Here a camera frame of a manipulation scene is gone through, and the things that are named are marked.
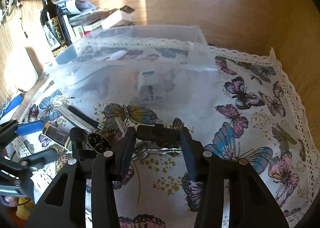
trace silver screw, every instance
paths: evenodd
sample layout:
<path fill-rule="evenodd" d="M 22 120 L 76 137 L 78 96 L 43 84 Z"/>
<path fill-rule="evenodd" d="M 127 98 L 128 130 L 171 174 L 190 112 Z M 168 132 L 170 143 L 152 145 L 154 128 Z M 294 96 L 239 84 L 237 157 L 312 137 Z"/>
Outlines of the silver screw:
<path fill-rule="evenodd" d="M 212 152 L 211 152 L 211 151 L 204 151 L 204 152 L 202 153 L 202 155 L 203 155 L 204 157 L 206 157 L 206 158 L 210 158 L 210 157 L 212 156 Z"/>
<path fill-rule="evenodd" d="M 247 165 L 248 164 L 248 161 L 246 160 L 246 159 L 244 159 L 244 158 L 241 158 L 241 159 L 239 159 L 239 163 L 241 164 L 241 165 Z"/>
<path fill-rule="evenodd" d="M 108 157 L 111 157 L 113 155 L 113 152 L 112 151 L 105 151 L 103 153 L 103 155 L 108 158 Z"/>
<path fill-rule="evenodd" d="M 69 165 L 74 165 L 77 162 L 77 160 L 75 158 L 69 159 L 68 160 L 68 164 Z"/>

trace dark glass bottle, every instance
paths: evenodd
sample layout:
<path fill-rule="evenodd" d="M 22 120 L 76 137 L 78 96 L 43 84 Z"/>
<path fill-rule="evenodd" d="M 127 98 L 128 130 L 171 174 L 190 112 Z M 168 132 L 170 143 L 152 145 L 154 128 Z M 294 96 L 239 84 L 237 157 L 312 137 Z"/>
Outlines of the dark glass bottle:
<path fill-rule="evenodd" d="M 42 29 L 53 55 L 56 57 L 72 44 L 61 9 L 51 0 L 42 0 L 43 10 L 40 15 Z"/>

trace bottle label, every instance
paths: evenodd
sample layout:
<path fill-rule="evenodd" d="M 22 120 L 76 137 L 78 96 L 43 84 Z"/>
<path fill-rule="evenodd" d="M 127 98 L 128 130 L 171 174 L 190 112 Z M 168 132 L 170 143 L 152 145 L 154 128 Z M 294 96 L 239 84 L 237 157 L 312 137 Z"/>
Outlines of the bottle label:
<path fill-rule="evenodd" d="M 57 16 L 43 25 L 43 31 L 55 57 L 68 47 Z"/>

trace butterfly tablecloth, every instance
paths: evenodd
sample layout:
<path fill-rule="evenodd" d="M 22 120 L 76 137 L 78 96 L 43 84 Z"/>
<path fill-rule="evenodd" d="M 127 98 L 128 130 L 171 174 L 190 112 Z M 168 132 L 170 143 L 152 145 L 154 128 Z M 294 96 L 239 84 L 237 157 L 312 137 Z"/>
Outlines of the butterfly tablecloth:
<path fill-rule="evenodd" d="M 176 49 L 158 51 L 150 58 L 179 53 Z M 128 56 L 134 58 L 141 54 L 143 51 L 128 51 Z M 215 58 L 218 71 L 205 76 L 195 73 L 193 79 L 183 72 L 174 72 L 170 79 L 172 94 L 180 92 L 175 83 L 183 79 L 209 84 L 211 90 L 205 93 L 196 86 L 188 90 L 193 101 L 201 101 L 199 104 L 191 105 L 186 98 L 186 106 L 175 110 L 137 104 L 134 98 L 119 101 L 106 96 L 106 99 L 87 101 L 63 96 L 49 79 L 34 96 L 21 121 L 41 119 L 69 131 L 73 126 L 57 110 L 63 103 L 73 105 L 107 127 L 115 124 L 116 116 L 127 126 L 154 124 L 156 119 L 162 119 L 167 128 L 185 126 L 193 139 L 201 141 L 206 150 L 220 158 L 246 158 L 272 192 L 290 227 L 294 227 L 319 190 L 319 152 L 313 144 L 300 97 L 273 50 L 269 57 L 259 57 L 211 47 L 210 56 Z M 60 155 L 57 162 L 34 172 L 32 179 L 38 200 L 71 158 L 71 152 L 41 132 L 20 137 L 13 143 L 20 157 L 50 147 Z M 201 182 L 193 182 L 188 175 L 182 153 L 132 161 L 125 179 L 114 182 L 121 227 L 193 227 L 202 188 Z M 224 193 L 227 198 L 228 183 Z M 92 226 L 90 200 L 91 180 L 87 180 L 87 227 Z M 226 201 L 223 227 L 228 227 L 228 213 Z"/>

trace wooden wall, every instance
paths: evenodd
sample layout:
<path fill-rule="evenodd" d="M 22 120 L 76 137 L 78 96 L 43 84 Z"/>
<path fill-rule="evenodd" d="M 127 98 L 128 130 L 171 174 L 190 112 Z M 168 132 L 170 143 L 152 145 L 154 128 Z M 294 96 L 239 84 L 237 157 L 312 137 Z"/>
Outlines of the wooden wall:
<path fill-rule="evenodd" d="M 312 0 L 89 0 L 103 8 L 134 7 L 135 24 L 199 25 L 208 41 L 218 47 L 268 55 L 274 47 L 284 71 L 294 83 L 306 108 L 309 127 L 320 148 L 318 122 L 320 95 L 320 14 Z M 1 52 L 12 43 L 23 43 L 31 52 L 36 70 L 49 61 L 50 50 L 41 32 L 41 0 L 22 0 L 22 26 L 10 17 Z"/>

